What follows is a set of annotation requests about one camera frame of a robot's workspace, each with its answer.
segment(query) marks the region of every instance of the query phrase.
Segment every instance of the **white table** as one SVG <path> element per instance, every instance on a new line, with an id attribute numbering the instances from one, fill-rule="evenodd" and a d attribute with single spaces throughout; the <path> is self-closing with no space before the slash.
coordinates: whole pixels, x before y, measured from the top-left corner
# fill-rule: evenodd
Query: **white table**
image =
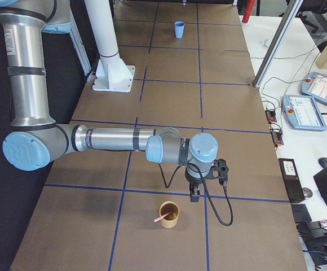
<path id="1" fill-rule="evenodd" d="M 246 44 L 251 57 L 251 63 L 255 74 L 267 52 L 268 42 L 273 38 L 281 18 L 251 16 L 249 22 L 242 23 Z M 311 36 L 300 19 L 294 19 L 283 42 L 276 54 L 263 83 L 260 92 L 275 97 L 280 102 L 284 94 L 300 94 L 301 82 L 286 84 L 275 78 L 286 82 L 297 81 L 305 78 L 312 71 L 327 75 L 327 70 L 319 69 L 315 59 L 319 54 Z M 278 101 L 262 94 L 278 107 Z M 321 112 L 327 112 L 327 106 L 319 105 Z M 295 160 L 302 187 L 313 191 L 313 197 L 305 200 L 305 203 L 313 221 L 327 219 L 327 206 L 323 201 L 313 175 L 321 171 L 317 160 L 327 157 L 327 130 L 324 132 L 298 131 L 291 128 L 281 110 L 276 111 L 278 123 L 282 126 L 284 145 L 277 151 L 278 158 L 291 158 Z M 314 270 L 313 262 L 308 253 L 305 253 L 308 270 Z"/>

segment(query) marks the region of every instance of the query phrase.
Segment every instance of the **red object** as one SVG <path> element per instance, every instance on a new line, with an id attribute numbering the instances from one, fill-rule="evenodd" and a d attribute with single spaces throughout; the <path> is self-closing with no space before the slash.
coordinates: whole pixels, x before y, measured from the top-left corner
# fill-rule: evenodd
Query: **red object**
<path id="1" fill-rule="evenodd" d="M 244 17 L 242 18 L 243 23 L 247 23 L 249 21 L 249 17 L 254 9 L 254 5 L 255 5 L 255 0 L 248 0 L 245 8 Z"/>

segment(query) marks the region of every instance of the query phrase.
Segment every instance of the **tablet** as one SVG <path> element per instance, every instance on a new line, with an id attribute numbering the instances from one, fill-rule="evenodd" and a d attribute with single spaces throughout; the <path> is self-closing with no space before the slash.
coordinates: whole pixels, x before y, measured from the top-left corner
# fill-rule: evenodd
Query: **tablet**
<path id="1" fill-rule="evenodd" d="M 282 109 L 290 125 L 296 130 L 325 131 L 324 119 L 314 97 L 304 95 L 285 95 Z"/>
<path id="2" fill-rule="evenodd" d="M 327 76 L 317 72 L 309 73 L 301 85 L 301 92 L 327 105 Z"/>

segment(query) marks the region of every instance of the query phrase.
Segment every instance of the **black band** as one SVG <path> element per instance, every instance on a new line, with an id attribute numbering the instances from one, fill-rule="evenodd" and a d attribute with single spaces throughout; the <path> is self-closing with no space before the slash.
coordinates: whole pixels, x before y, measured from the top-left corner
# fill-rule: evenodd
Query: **black band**
<path id="1" fill-rule="evenodd" d="M 78 127 L 80 127 L 80 125 L 76 125 L 73 130 L 72 130 L 72 134 L 71 134 L 71 144 L 72 147 L 75 151 L 78 151 L 78 148 L 76 147 L 76 132 L 78 130 Z"/>
<path id="2" fill-rule="evenodd" d="M 112 57 L 114 57 L 117 54 L 118 54 L 118 51 L 114 55 L 110 55 L 110 56 L 105 56 L 105 55 L 102 55 L 102 54 L 99 54 L 99 55 L 102 56 L 102 57 L 104 57 L 104 58 L 112 58 Z"/>
<path id="3" fill-rule="evenodd" d="M 92 133 L 94 131 L 94 128 L 88 128 L 86 132 L 86 146 L 88 149 L 93 150 L 92 146 Z"/>
<path id="4" fill-rule="evenodd" d="M 44 68 L 10 66 L 7 69 L 8 69 L 9 76 L 15 76 L 15 75 L 46 76 L 46 70 Z"/>
<path id="5" fill-rule="evenodd" d="M 64 154 L 65 154 L 67 152 L 68 146 L 69 146 L 68 135 L 66 134 L 66 131 L 60 125 L 57 125 L 57 128 L 63 133 L 63 135 L 66 139 L 66 150 L 64 151 Z"/>
<path id="6" fill-rule="evenodd" d="M 46 130 L 56 127 L 56 123 L 50 123 L 45 125 L 35 125 L 35 126 L 12 126 L 11 129 L 16 132 L 27 132 L 27 131 L 39 131 Z"/>
<path id="7" fill-rule="evenodd" d="M 181 138 L 181 146 L 180 146 L 180 152 L 179 152 L 179 159 L 178 159 L 178 165 L 181 165 L 182 167 L 187 166 L 187 156 L 188 156 L 188 147 L 189 147 L 189 138 Z"/>
<path id="8" fill-rule="evenodd" d="M 54 0 L 53 1 L 53 9 L 52 9 L 52 12 L 51 12 L 51 15 L 48 16 L 46 22 L 48 23 L 50 20 L 52 20 L 52 18 L 55 16 L 56 14 L 56 11 L 57 11 L 57 0 Z"/>
<path id="9" fill-rule="evenodd" d="M 140 150 L 140 143 L 139 143 L 140 131 L 141 131 L 141 128 L 135 128 L 134 129 L 134 136 L 132 138 L 132 146 L 133 146 L 135 151 Z"/>
<path id="10" fill-rule="evenodd" d="M 2 13 L 25 15 L 46 22 L 46 17 L 43 14 L 31 10 L 23 10 L 21 8 L 16 7 L 3 7 L 0 8 L 0 14 Z"/>

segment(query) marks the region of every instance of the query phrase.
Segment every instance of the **black mouse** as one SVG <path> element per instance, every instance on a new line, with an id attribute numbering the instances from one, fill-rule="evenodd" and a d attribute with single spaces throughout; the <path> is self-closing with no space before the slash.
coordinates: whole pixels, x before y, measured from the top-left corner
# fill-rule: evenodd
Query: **black mouse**
<path id="1" fill-rule="evenodd" d="M 322 168 L 326 168 L 327 167 L 327 158 L 326 157 L 321 157 L 319 158 L 319 165 L 321 165 Z"/>

